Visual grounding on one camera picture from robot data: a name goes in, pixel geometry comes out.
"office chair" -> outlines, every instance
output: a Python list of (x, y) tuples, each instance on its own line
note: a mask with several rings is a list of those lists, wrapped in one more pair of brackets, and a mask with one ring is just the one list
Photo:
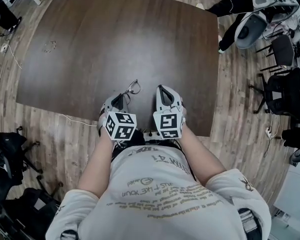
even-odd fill
[(42, 169), (37, 169), (25, 154), (33, 146), (40, 145), (39, 141), (31, 143), (25, 149), (22, 145), (26, 142), (26, 138), (19, 134), (22, 127), (18, 127), (16, 132), (0, 132), (0, 167), (5, 167), (10, 179), (14, 184), (20, 185), (23, 179), (23, 172), (28, 168), (32, 168), (37, 173), (42, 174)]
[(262, 94), (263, 99), (254, 114), (258, 114), (266, 103), (268, 109), (275, 115), (291, 116), (300, 120), (300, 68), (296, 67), (287, 75), (272, 75), (268, 82), (262, 73), (258, 74), (261, 77), (263, 90), (249, 85), (250, 89), (254, 89)]
[(41, 183), (42, 176), (37, 176), (41, 189), (26, 188), (18, 199), (6, 200), (12, 187), (8, 173), (0, 168), (0, 230), (8, 239), (45, 240), (45, 234), (54, 219), (60, 202), (54, 199), (55, 193), (63, 186), (59, 182), (52, 194)]
[(290, 37), (286, 34), (280, 35), (277, 39), (271, 42), (271, 45), (257, 50), (256, 53), (259, 53), (267, 48), (269, 48), (269, 50), (273, 50), (273, 52), (269, 53), (266, 57), (274, 55), (276, 64), (274, 66), (263, 68), (260, 71), (270, 70), (279, 67), (277, 69), (271, 70), (270, 73), (272, 73), (281, 70), (281, 66), (290, 67), (293, 65), (295, 58), (295, 50)]

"power outlet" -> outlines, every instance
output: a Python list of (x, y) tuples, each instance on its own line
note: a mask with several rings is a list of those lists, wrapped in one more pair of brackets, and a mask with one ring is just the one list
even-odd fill
[(7, 50), (8, 50), (8, 45), (6, 43), (4, 43), (1, 46), (0, 53), (5, 54), (7, 52)]
[(265, 134), (268, 136), (269, 139), (272, 138), (272, 136), (271, 136), (271, 127), (265, 128)]

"sneaker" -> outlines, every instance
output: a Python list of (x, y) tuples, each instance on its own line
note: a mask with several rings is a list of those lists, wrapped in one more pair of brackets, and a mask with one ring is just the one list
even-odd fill
[[(218, 36), (218, 40), (219, 40), (219, 43), (220, 43), (220, 41), (222, 40), (222, 37), (221, 37), (220, 35)], [(225, 51), (224, 51), (224, 50), (221, 50), (221, 49), (220, 49), (220, 46), (219, 46), (218, 52), (219, 52), (220, 54), (223, 54)]]
[(203, 5), (202, 3), (198, 3), (195, 7), (198, 7), (198, 8), (200, 8), (200, 9), (202, 9), (202, 10), (205, 9), (205, 8), (204, 8), (204, 5)]

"wooden table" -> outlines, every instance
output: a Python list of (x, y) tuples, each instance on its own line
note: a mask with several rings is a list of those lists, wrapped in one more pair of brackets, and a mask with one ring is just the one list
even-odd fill
[(187, 124), (209, 136), (218, 80), (215, 15), (174, 0), (53, 0), (29, 45), (18, 103), (98, 120), (106, 98), (138, 79), (137, 127), (155, 129), (159, 84), (177, 91)]

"white t-shirt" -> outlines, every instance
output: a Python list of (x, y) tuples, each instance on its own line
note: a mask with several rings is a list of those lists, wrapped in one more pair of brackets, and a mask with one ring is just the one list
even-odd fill
[(65, 195), (46, 239), (74, 230), (80, 240), (245, 240), (240, 208), (253, 211), (267, 240), (268, 205), (239, 170), (203, 187), (178, 149), (133, 146), (112, 162), (101, 198), (78, 189)]

